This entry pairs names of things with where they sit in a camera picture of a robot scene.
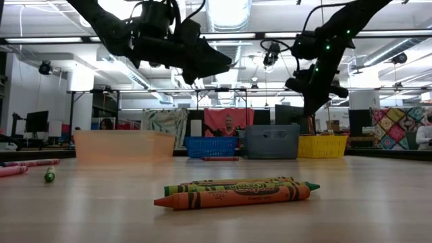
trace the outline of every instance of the white wall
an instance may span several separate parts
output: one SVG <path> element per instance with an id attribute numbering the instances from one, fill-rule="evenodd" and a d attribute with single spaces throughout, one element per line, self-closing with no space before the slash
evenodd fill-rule
<path id="1" fill-rule="evenodd" d="M 69 122 L 65 119 L 69 116 L 69 109 L 65 105 L 66 79 L 40 75 L 36 67 L 21 62 L 12 53 L 7 55 L 6 75 L 9 81 L 6 83 L 6 102 L 3 103 L 1 120 L 5 134 L 11 135 L 14 112 L 25 118 L 27 113 L 49 111 L 48 121 Z M 18 121 L 17 134 L 23 134 L 24 128 L 25 121 Z"/>

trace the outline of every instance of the computer monitor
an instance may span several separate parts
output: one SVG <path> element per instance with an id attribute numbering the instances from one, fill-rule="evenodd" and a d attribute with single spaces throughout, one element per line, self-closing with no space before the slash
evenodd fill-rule
<path id="1" fill-rule="evenodd" d="M 292 107 L 289 105 L 275 105 L 276 125 L 300 126 L 301 134 L 309 134 L 308 120 L 303 116 L 303 107 Z"/>
<path id="2" fill-rule="evenodd" d="M 48 111 L 28 113 L 26 118 L 26 132 L 48 132 Z"/>

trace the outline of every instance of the pink crayon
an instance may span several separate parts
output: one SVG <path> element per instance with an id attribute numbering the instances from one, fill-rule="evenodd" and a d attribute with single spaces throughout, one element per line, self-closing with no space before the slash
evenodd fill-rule
<path id="1" fill-rule="evenodd" d="M 60 164 L 60 159 L 39 159 L 32 161 L 16 161 L 16 162 L 4 162 L 1 164 L 3 167 L 11 167 L 11 166 L 41 166 L 41 165 L 58 165 Z"/>
<path id="2" fill-rule="evenodd" d="M 18 175 L 27 171 L 28 168 L 26 166 L 0 168 L 0 177 Z"/>

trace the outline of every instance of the colorful quilt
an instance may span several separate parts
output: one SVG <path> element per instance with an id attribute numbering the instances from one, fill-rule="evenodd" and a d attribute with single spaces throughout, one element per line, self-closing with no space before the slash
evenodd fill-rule
<path id="1" fill-rule="evenodd" d="M 422 107 L 372 110 L 377 146 L 389 150 L 409 149 L 405 132 L 416 132 L 424 126 L 428 112 L 432 110 Z"/>

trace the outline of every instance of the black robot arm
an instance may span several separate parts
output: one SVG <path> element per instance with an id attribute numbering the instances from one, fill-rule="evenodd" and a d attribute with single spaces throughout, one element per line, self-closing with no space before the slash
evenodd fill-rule
<path id="1" fill-rule="evenodd" d="M 391 0 L 349 2 L 334 13 L 322 27 L 318 27 L 313 32 L 304 30 L 296 37 L 291 48 L 292 55 L 307 60 L 317 58 L 317 62 L 308 70 L 298 69 L 294 72 L 296 78 L 290 78 L 286 82 L 288 88 L 303 94 L 305 115 L 314 114 L 326 104 L 329 101 L 329 93 L 343 98 L 348 96 L 345 88 L 332 85 L 334 76 L 339 73 L 338 68 L 344 51 L 346 48 L 355 48 L 352 38 L 390 2 Z"/>
<path id="2" fill-rule="evenodd" d="M 105 11 L 97 0 L 67 2 L 93 27 L 111 54 L 127 57 L 136 68 L 141 61 L 182 68 L 185 83 L 193 84 L 197 78 L 227 72 L 232 64 L 229 57 L 200 38 L 200 24 L 191 16 L 180 23 L 176 0 L 141 1 L 136 5 L 142 8 L 141 16 L 127 20 Z M 171 33 L 169 26 L 174 20 L 175 30 Z"/>

